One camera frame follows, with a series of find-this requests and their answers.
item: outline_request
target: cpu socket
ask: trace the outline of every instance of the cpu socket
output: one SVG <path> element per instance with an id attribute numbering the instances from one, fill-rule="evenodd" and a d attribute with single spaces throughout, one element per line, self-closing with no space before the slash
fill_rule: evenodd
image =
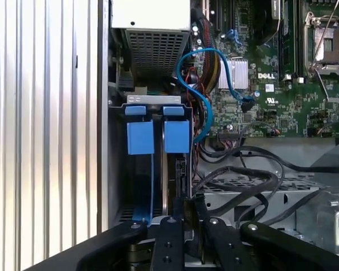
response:
<path id="1" fill-rule="evenodd" d="M 316 17 L 312 12 L 306 16 L 304 63 L 311 77 L 314 76 L 315 71 L 318 71 L 320 75 L 331 73 L 339 75 L 339 16 L 333 16 L 326 29 L 329 18 L 330 16 Z"/>

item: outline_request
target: corrugated aluminum side panel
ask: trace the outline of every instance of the corrugated aluminum side panel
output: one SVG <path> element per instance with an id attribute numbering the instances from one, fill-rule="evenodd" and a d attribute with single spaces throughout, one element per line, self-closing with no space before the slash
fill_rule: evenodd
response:
<path id="1" fill-rule="evenodd" d="M 0 271 L 97 233 L 97 26 L 98 0 L 0 0 Z"/>

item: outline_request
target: blue drive tab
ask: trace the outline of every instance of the blue drive tab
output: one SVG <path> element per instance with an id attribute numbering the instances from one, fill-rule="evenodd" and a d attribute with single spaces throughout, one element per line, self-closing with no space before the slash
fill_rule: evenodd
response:
<path id="1" fill-rule="evenodd" d="M 164 116 L 184 116 L 185 110 L 180 106 L 164 106 L 163 114 Z"/>
<path id="2" fill-rule="evenodd" d="M 127 123 L 128 154 L 154 154 L 153 121 Z"/>
<path id="3" fill-rule="evenodd" d="M 188 154 L 190 152 L 190 122 L 164 122 L 164 152 L 168 154 Z"/>
<path id="4" fill-rule="evenodd" d="M 126 116 L 143 116 L 146 114 L 145 106 L 127 106 L 124 114 Z"/>

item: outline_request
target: screw hole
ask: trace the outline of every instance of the screw hole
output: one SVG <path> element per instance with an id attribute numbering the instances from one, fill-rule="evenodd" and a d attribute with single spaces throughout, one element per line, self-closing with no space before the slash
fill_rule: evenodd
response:
<path id="1" fill-rule="evenodd" d="M 284 204 L 287 204 L 289 201 L 288 195 L 284 194 Z"/>
<path id="2" fill-rule="evenodd" d="M 166 264 L 169 264 L 169 263 L 172 262 L 172 259 L 171 259 L 170 257 L 166 256 L 166 257 L 163 258 L 163 261 L 164 261 Z"/>

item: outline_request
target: motherboard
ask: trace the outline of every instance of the motherboard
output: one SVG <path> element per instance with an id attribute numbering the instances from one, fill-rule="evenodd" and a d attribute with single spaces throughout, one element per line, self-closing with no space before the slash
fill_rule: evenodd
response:
<path id="1" fill-rule="evenodd" d="M 221 69 L 210 94 L 210 136 L 237 135 L 247 124 L 262 121 L 281 137 L 339 137 L 339 124 L 328 127 L 339 122 L 339 4 L 334 9 L 334 0 L 279 1 L 279 24 L 264 41 L 257 32 L 268 21 L 259 18 L 259 9 L 267 7 L 254 0 L 225 2 L 226 7 L 221 0 L 210 2 L 217 47 L 228 58 L 233 88 L 254 97 L 256 104 L 243 113 Z M 196 65 L 201 69 L 201 61 Z M 269 134 L 254 128 L 248 136 Z"/>

